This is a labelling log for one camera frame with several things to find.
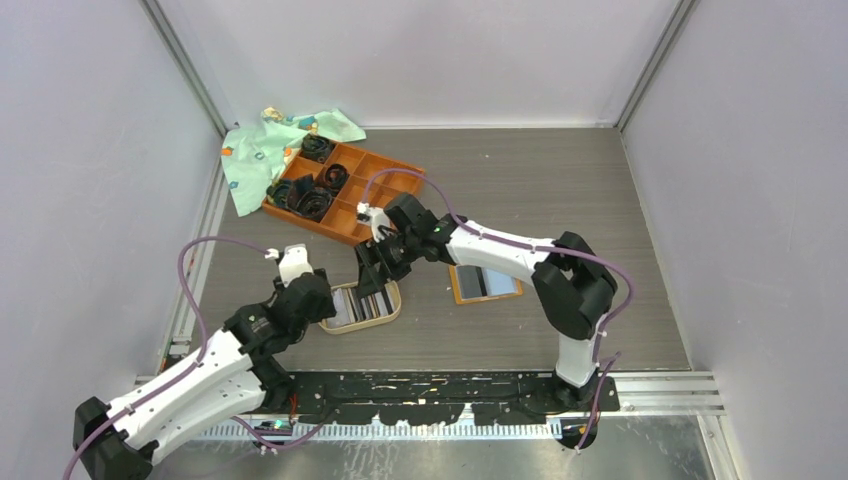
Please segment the white wall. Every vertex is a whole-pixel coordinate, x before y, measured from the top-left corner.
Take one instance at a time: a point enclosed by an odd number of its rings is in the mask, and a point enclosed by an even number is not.
[[[677,0],[162,0],[230,121],[614,124]]]
[[[754,479],[845,478],[848,3],[701,2],[626,145]]]
[[[0,45],[0,478],[55,479],[155,368],[220,140],[138,2],[3,2]]]

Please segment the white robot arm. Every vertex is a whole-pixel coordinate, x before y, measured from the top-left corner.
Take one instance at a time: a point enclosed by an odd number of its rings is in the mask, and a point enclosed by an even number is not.
[[[357,213],[373,231],[372,240],[356,247],[360,295],[403,278],[421,257],[490,268],[517,278],[536,289],[548,321],[559,333],[556,373],[565,382],[564,396],[570,397],[564,400],[579,405],[591,395],[598,368],[596,327],[612,305],[617,284],[597,263],[552,253],[562,247],[593,254],[579,235],[521,237],[463,218],[465,225],[460,226],[451,215],[437,219],[409,194],[398,195],[385,209],[359,204]],[[389,222],[397,230],[389,228]]]
[[[336,312],[326,274],[312,268],[304,245],[288,247],[282,256],[276,250],[269,252],[267,257],[276,260],[280,273],[274,280],[274,296],[238,309],[208,339],[201,362],[198,349],[108,404],[92,397],[77,407],[75,449],[100,425],[119,416],[82,454],[93,479],[146,478],[154,465],[207,428],[233,415],[279,409],[288,402],[291,377],[272,355],[299,342],[310,323]],[[193,364],[196,367],[187,376],[173,382]],[[170,383],[159,395],[132,408]]]

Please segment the orange-framed card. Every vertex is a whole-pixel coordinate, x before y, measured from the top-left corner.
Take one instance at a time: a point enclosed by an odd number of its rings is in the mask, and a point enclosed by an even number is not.
[[[451,265],[448,270],[457,305],[517,297],[524,293],[521,281],[488,268]]]

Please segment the wooden tray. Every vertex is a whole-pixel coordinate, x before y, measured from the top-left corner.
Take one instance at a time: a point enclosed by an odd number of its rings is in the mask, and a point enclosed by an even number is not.
[[[262,209],[281,220],[320,233],[347,245],[357,245],[371,238],[370,227],[356,222],[356,204],[362,199],[368,179],[386,168],[407,168],[424,173],[423,169],[414,165],[377,155],[352,145],[338,143],[323,164],[300,155],[296,156],[288,164],[281,178],[295,180],[304,175],[312,174],[317,181],[323,178],[324,172],[330,165],[336,163],[344,165],[350,177],[320,222],[303,218],[279,208],[270,203],[267,198],[262,202]],[[418,193],[421,190],[422,183],[423,180],[412,175],[402,173],[383,175],[374,181],[368,195],[368,202],[373,207],[385,207],[401,192],[413,195]]]
[[[358,285],[357,282],[346,283],[344,285],[339,285],[337,287],[333,287],[333,290],[338,288],[354,288]],[[372,318],[370,320],[363,320],[356,323],[349,323],[347,325],[343,325],[341,327],[332,328],[327,323],[327,319],[321,320],[318,324],[321,328],[324,329],[325,332],[331,335],[339,335],[342,333],[355,332],[357,330],[362,330],[363,328],[368,327],[376,327],[377,325],[382,325],[384,323],[389,323],[392,320],[396,319],[398,315],[400,315],[400,307],[401,307],[401,299],[400,299],[400,289],[398,289],[397,282],[389,282],[386,284],[386,291],[389,293],[389,296],[392,299],[392,302],[395,304],[395,311],[390,315],[386,315],[385,317]]]

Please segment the black cable coil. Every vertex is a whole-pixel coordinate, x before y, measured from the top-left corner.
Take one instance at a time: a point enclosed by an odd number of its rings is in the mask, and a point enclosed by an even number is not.
[[[324,172],[324,185],[333,195],[338,195],[349,177],[350,174],[344,165],[334,163],[327,167],[327,171]]]
[[[324,163],[330,158],[330,153],[335,145],[324,137],[309,134],[303,137],[300,147],[300,156],[318,163]]]
[[[268,199],[275,206],[280,208],[288,209],[286,205],[286,201],[288,200],[289,192],[291,191],[292,181],[288,179],[282,179],[276,185],[271,185],[265,191],[268,195]]]
[[[332,203],[333,194],[325,188],[316,187],[300,197],[295,211],[303,218],[320,222]]]

